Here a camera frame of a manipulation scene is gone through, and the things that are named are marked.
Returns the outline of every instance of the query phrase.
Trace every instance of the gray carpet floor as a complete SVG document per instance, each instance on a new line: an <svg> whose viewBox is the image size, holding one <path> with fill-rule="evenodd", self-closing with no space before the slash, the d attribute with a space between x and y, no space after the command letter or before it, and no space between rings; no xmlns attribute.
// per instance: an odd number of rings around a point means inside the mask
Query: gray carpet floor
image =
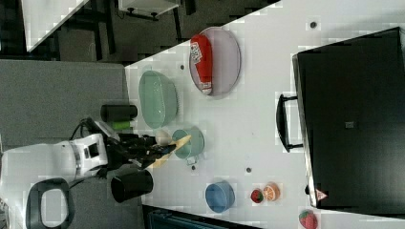
<svg viewBox="0 0 405 229"><path fill-rule="evenodd" d="M112 177L130 173L131 170L129 167L125 167L110 174L107 179L86 179L72 188L75 218L69 228L144 228L140 198L117 203L111 193Z"/></svg>

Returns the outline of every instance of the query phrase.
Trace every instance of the teal bowl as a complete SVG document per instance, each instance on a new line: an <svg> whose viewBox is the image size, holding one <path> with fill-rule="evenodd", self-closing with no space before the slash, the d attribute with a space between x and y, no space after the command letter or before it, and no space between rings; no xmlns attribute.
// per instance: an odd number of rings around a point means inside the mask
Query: teal bowl
<svg viewBox="0 0 405 229"><path fill-rule="evenodd" d="M164 74L147 71L139 82L139 99L146 124L157 129L175 119L178 99L174 83Z"/></svg>
<svg viewBox="0 0 405 229"><path fill-rule="evenodd" d="M188 141L183 147L179 148L175 154L180 159L186 159L188 165L192 165L197 163L198 155L203 152L204 139L203 133L197 128L177 130L173 133L172 138L176 141L187 135L191 135L190 141Z"/></svg>

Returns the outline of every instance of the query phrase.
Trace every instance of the black cable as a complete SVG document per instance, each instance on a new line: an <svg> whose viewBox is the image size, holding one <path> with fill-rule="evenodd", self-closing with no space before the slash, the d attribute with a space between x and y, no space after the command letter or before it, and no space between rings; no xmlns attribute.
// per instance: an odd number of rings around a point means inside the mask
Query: black cable
<svg viewBox="0 0 405 229"><path fill-rule="evenodd" d="M125 17L125 12L123 12L123 13L122 13L122 17L120 17L120 16L118 15L118 8L116 8L116 16L119 17L119 19L122 20L122 19L124 19L124 17Z"/></svg>
<svg viewBox="0 0 405 229"><path fill-rule="evenodd" d="M74 133L73 133L72 136L69 138L69 140L73 140L73 139L75 138L75 134L76 134L77 130L80 128L80 126L81 126L81 123L77 125L77 127L76 127L75 130L74 130Z"/></svg>
<svg viewBox="0 0 405 229"><path fill-rule="evenodd" d="M84 135L83 135L83 125L80 126L80 136L84 137Z"/></svg>

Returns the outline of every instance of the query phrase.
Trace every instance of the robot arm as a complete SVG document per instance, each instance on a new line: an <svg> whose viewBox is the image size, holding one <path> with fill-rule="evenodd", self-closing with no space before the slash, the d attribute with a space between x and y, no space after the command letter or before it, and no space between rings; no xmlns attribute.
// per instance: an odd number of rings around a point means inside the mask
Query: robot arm
<svg viewBox="0 0 405 229"><path fill-rule="evenodd" d="M90 135L83 136L84 128ZM82 138L74 139L77 131ZM145 169L175 147L159 146L147 135L119 135L107 124L85 118L69 141L8 150L1 156L0 203L4 201L7 208L9 228L54 228L56 222L67 227L74 216L68 192L72 184L96 175L106 177L107 171L125 163ZM60 205L64 219L47 219L43 214L51 205L43 201L55 195L56 202L64 202Z"/></svg>
<svg viewBox="0 0 405 229"><path fill-rule="evenodd" d="M107 155L107 165L100 167L100 175L106 171L118 169L123 164L132 163L145 169L156 159L165 156L176 149L176 145L160 146L153 136L139 137L133 134L117 134L106 123L93 121L90 117L80 121L75 131L86 128L91 135L101 134Z"/></svg>

